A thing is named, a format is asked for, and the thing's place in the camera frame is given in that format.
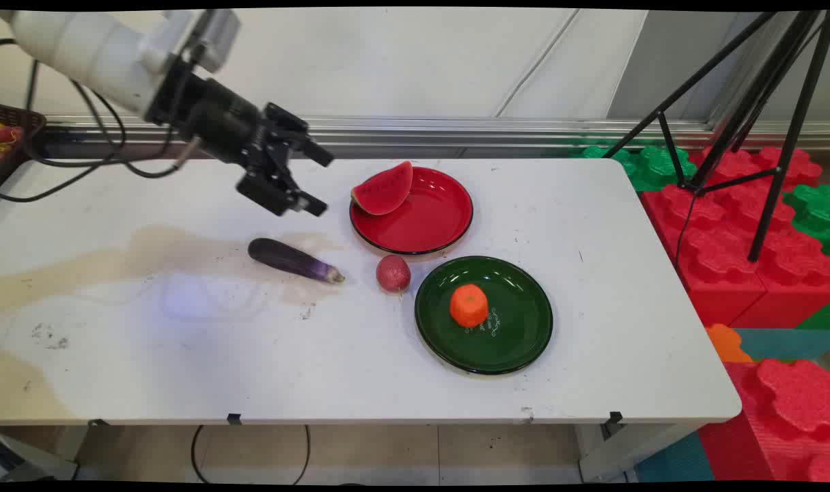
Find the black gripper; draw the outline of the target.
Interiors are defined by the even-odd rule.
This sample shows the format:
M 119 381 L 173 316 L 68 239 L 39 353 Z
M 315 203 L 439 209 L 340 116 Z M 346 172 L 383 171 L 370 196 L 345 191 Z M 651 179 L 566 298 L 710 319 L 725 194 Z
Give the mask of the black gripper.
M 237 192 L 274 215 L 321 216 L 328 209 L 303 191 L 289 166 L 277 165 L 267 148 L 286 147 L 324 167 L 335 159 L 333 153 L 312 138 L 308 122 L 273 102 L 261 112 L 228 87 L 194 75 L 192 63 L 174 60 L 143 118 L 168 125 L 184 142 L 221 162 L 247 168 Z

